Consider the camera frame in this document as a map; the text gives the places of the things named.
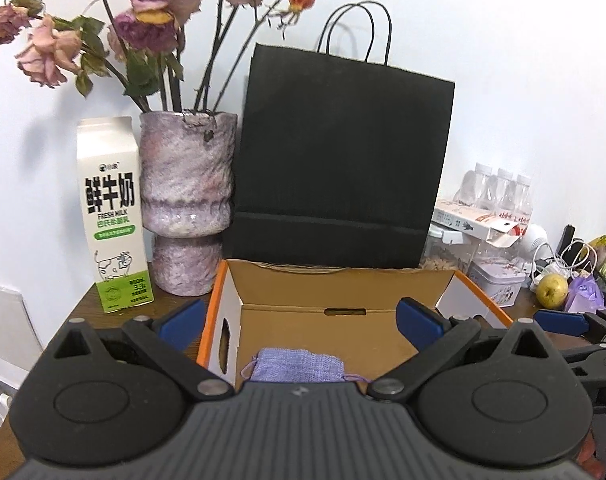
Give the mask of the red orange cardboard box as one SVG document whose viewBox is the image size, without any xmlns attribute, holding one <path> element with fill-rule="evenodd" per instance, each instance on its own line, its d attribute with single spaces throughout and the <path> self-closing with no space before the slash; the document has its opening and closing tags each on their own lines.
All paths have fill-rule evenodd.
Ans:
<svg viewBox="0 0 606 480">
<path fill-rule="evenodd" d="M 458 271 L 335 269 L 224 260 L 218 266 L 196 362 L 237 386 L 263 348 L 305 349 L 341 359 L 347 373 L 376 378 L 414 355 L 397 329 L 411 297 L 445 318 L 512 319 Z"/>
</svg>

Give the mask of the clear plastic food container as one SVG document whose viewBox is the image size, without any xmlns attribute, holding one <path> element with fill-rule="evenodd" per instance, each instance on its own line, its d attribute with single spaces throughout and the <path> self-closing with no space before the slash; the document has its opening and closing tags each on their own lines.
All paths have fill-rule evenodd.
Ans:
<svg viewBox="0 0 606 480">
<path fill-rule="evenodd" d="M 468 222 L 453 229 L 431 223 L 419 268 L 431 271 L 459 270 L 467 274 L 473 259 L 480 253 L 482 241 L 472 235 Z"/>
</svg>

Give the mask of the dried pink rose bouquet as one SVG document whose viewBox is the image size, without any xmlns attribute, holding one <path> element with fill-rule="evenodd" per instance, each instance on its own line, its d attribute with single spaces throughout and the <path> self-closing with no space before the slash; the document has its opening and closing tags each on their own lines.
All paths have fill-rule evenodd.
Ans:
<svg viewBox="0 0 606 480">
<path fill-rule="evenodd" d="M 0 44 L 19 36 L 25 47 L 15 57 L 18 69 L 34 84 L 50 89 L 73 81 L 81 96 L 89 96 L 94 78 L 114 76 L 125 96 L 143 113 L 150 112 L 150 96 L 159 96 L 166 112 L 184 110 L 181 84 L 186 26 L 201 10 L 203 0 L 129 0 L 114 13 L 109 0 L 98 0 L 105 20 L 82 13 L 59 18 L 48 13 L 42 0 L 4 0 L 0 6 Z M 210 97 L 216 58 L 234 18 L 243 8 L 253 11 L 251 36 L 263 24 L 279 30 L 295 25 L 316 0 L 217 0 L 216 25 L 192 113 L 214 114 L 218 100 Z"/>
</svg>

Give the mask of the purple woven drawstring pouch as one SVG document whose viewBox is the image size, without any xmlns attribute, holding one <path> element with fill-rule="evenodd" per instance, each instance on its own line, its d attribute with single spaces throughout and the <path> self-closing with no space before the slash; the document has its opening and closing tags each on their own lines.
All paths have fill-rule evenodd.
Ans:
<svg viewBox="0 0 606 480">
<path fill-rule="evenodd" d="M 243 380 L 278 384 L 356 382 L 367 387 L 370 380 L 350 373 L 337 356 L 304 349 L 263 348 L 239 372 Z"/>
</svg>

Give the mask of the left clear water bottle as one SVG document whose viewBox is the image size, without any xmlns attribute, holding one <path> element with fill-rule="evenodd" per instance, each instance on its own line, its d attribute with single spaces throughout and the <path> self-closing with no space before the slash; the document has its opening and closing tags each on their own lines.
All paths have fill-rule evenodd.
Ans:
<svg viewBox="0 0 606 480">
<path fill-rule="evenodd" d="M 486 194 L 488 182 L 493 175 L 492 168 L 478 162 L 473 170 L 463 176 L 460 187 L 455 192 L 454 202 L 463 206 L 493 210 L 493 199 Z"/>
</svg>

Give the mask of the white floral tin box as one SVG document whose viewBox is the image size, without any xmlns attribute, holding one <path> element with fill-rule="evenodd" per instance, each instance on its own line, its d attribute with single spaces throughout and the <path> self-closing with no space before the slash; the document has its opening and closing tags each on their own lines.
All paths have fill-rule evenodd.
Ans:
<svg viewBox="0 0 606 480">
<path fill-rule="evenodd" d="M 526 280 L 526 273 L 508 261 L 472 261 L 468 278 L 502 308 L 512 307 Z"/>
</svg>

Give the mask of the white green milk carton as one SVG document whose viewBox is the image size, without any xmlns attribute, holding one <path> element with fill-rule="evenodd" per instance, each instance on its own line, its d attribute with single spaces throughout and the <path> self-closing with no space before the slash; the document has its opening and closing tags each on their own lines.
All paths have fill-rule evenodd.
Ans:
<svg viewBox="0 0 606 480">
<path fill-rule="evenodd" d="M 88 118 L 77 127 L 82 222 L 106 313 L 154 300 L 144 247 L 139 148 L 129 117 Z"/>
</svg>

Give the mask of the small white desk fan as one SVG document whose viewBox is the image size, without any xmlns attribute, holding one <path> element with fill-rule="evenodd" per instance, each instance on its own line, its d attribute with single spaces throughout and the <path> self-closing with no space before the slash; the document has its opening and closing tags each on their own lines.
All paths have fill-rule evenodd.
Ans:
<svg viewBox="0 0 606 480">
<path fill-rule="evenodd" d="M 522 260 L 527 283 L 531 283 L 538 268 L 544 268 L 554 258 L 548 235 L 542 226 L 534 222 L 528 224 L 518 243 L 518 257 Z"/>
</svg>

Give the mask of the middle clear water bottle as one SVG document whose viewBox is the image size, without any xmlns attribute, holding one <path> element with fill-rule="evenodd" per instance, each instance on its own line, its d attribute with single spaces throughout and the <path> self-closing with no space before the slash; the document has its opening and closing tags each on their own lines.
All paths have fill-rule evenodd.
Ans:
<svg viewBox="0 0 606 480">
<path fill-rule="evenodd" d="M 513 180 L 512 172 L 499 168 L 494 176 L 488 180 L 489 200 L 494 214 L 501 212 L 501 203 L 506 195 L 507 188 Z"/>
</svg>

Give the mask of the purple gift bag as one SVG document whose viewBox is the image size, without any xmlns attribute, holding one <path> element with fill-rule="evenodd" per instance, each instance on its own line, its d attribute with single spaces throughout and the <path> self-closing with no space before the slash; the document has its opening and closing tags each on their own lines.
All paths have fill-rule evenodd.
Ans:
<svg viewBox="0 0 606 480">
<path fill-rule="evenodd" d="M 570 313 L 596 313 L 604 310 L 606 303 L 594 276 L 578 276 L 568 285 L 564 310 Z"/>
</svg>

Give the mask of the yellow green pear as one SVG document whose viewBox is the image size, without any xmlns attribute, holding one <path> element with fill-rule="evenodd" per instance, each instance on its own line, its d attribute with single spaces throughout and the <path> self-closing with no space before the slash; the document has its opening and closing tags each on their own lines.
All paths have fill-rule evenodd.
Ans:
<svg viewBox="0 0 606 480">
<path fill-rule="evenodd" d="M 547 274 L 538 283 L 535 294 L 541 307 L 561 309 L 568 296 L 568 281 L 560 274 Z"/>
</svg>

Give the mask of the clear water bottle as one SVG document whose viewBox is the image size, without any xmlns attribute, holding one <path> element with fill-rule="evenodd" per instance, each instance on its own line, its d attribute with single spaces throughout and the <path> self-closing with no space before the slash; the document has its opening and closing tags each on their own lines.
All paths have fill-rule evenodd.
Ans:
<svg viewBox="0 0 606 480">
<path fill-rule="evenodd" d="M 516 222 L 520 235 L 524 235 L 533 212 L 532 181 L 519 174 L 508 184 L 501 202 L 501 214 L 511 222 Z"/>
<path fill-rule="evenodd" d="M 492 168 L 478 162 L 473 170 L 463 176 L 460 187 L 455 192 L 454 202 L 463 206 L 493 210 L 493 199 L 486 194 L 488 182 L 493 175 Z"/>
<path fill-rule="evenodd" d="M 501 203 L 506 195 L 507 188 L 513 180 L 512 172 L 499 168 L 494 176 L 488 180 L 489 200 L 494 214 L 501 212 Z"/>
</svg>

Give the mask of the black paper shopping bag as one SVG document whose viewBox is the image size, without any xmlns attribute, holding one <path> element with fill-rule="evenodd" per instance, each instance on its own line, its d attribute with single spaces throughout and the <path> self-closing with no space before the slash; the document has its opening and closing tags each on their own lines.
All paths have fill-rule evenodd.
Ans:
<svg viewBox="0 0 606 480">
<path fill-rule="evenodd" d="M 414 269 L 442 174 L 455 86 L 329 52 L 257 46 L 234 158 L 228 258 Z"/>
</svg>

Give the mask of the right clear water bottle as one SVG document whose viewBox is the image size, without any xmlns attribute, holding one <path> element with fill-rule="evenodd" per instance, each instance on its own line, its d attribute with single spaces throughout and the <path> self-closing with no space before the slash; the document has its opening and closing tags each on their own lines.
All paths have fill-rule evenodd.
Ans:
<svg viewBox="0 0 606 480">
<path fill-rule="evenodd" d="M 524 235 L 533 212 L 532 181 L 519 174 L 508 184 L 501 202 L 501 214 L 511 222 L 516 222 L 520 235 Z"/>
</svg>

